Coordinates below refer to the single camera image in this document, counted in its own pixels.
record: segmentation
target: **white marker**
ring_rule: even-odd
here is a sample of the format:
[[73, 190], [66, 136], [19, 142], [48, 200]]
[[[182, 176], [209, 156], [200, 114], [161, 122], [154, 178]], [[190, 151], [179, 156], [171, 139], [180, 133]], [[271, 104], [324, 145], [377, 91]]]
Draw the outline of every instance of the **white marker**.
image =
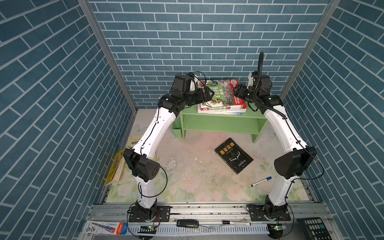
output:
[[254, 187], [256, 185], [262, 184], [263, 182], [266, 182], [266, 181], [271, 180], [271, 179], [272, 179], [272, 177], [265, 178], [265, 179], [263, 179], [261, 181], [258, 181], [258, 182], [255, 182], [255, 183], [251, 184], [251, 187]]
[[236, 221], [225, 221], [223, 220], [223, 224], [229, 224], [229, 225], [245, 225], [245, 226], [250, 226], [250, 222], [236, 222]]

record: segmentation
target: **calculator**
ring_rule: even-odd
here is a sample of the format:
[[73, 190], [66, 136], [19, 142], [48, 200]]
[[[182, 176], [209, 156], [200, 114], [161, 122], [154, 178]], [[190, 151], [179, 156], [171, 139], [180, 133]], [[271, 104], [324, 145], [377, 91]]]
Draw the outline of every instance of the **calculator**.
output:
[[305, 240], [332, 240], [327, 228], [319, 217], [298, 219]]

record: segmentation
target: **blue brick wall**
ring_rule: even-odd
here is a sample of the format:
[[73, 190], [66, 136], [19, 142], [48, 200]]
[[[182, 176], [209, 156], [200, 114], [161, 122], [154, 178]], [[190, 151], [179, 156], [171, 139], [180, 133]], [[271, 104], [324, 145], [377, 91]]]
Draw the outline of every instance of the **blue brick wall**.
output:
[[384, 239], [383, 12], [382, 0], [342, 0], [285, 98], [345, 239]]
[[136, 105], [154, 108], [173, 76], [202, 71], [245, 82], [264, 72], [280, 93], [329, 0], [94, 1], [91, 5]]
[[0, 239], [76, 238], [131, 113], [76, 0], [0, 1]]

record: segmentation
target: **green container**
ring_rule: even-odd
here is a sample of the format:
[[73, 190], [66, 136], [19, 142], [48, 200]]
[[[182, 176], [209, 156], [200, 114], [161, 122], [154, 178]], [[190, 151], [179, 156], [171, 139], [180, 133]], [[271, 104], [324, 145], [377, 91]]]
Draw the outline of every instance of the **green container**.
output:
[[181, 120], [180, 119], [176, 119], [175, 121], [173, 121], [172, 131], [173, 131], [173, 134], [175, 135], [175, 137], [182, 137]]

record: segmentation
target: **green shelf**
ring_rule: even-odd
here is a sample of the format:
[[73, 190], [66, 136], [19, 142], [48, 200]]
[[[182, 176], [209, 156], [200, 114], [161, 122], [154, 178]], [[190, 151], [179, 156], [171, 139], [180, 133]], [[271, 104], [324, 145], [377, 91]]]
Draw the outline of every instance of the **green shelf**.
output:
[[249, 109], [244, 115], [206, 114], [197, 113], [197, 105], [180, 112], [181, 132], [185, 138], [187, 130], [247, 133], [256, 142], [266, 125], [266, 118], [260, 112]]

